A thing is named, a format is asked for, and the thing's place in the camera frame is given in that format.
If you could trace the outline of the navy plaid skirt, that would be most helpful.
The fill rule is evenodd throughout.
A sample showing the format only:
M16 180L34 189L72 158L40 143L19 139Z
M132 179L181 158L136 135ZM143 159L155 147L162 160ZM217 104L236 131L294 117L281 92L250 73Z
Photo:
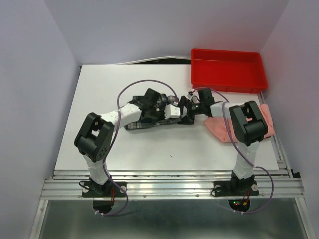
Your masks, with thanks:
M178 98L175 96L167 96L166 94L160 94L157 101L150 105L163 104L163 103L166 103L166 105L169 105L169 104L173 105L176 101L178 101ZM141 117L140 117L138 121L131 122L125 125L124 128L126 130L146 129L146 128L151 128L151 127L160 126L160 125L176 124L179 121L180 121L180 118L163 119L157 122L150 122L150 121L141 121Z

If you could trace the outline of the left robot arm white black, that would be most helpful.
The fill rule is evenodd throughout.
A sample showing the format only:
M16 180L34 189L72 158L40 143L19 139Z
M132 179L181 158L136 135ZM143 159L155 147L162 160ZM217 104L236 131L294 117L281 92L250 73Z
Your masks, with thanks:
M166 107L175 100L175 96L147 89L144 95L133 96L131 101L115 111L103 115L89 113L74 140L90 172L89 182L82 187L94 190L99 196L108 195L114 183L105 167L106 157L119 129L142 129L171 123L164 115Z

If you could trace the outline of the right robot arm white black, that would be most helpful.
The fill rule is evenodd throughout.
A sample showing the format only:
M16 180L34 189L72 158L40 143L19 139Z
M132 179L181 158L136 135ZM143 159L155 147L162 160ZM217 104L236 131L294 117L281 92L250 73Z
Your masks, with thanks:
M268 133L266 120L255 101L242 104L232 104L228 101L217 102L210 88L202 88L197 92L197 102L192 100L192 92L189 92L188 97L180 98L178 103L181 113L180 124L194 124L196 115L223 119L226 132L237 151L229 188L232 193L241 194L247 189L247 181L254 179L257 149Z

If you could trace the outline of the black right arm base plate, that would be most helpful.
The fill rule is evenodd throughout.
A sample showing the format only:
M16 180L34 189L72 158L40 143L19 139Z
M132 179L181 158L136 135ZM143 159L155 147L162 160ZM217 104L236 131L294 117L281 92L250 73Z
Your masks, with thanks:
M244 214L250 208L250 197L259 196L259 189L255 180L232 178L229 181L214 181L210 195L213 197L229 197L230 208Z

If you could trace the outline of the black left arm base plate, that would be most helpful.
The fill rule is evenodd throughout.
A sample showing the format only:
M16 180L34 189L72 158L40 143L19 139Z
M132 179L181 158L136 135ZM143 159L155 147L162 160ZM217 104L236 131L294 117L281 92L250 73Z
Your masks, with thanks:
M104 185L96 184L92 180L81 180L82 197L93 199L93 209L98 213L107 214L115 205L116 198L125 198L124 192L117 188L111 181Z

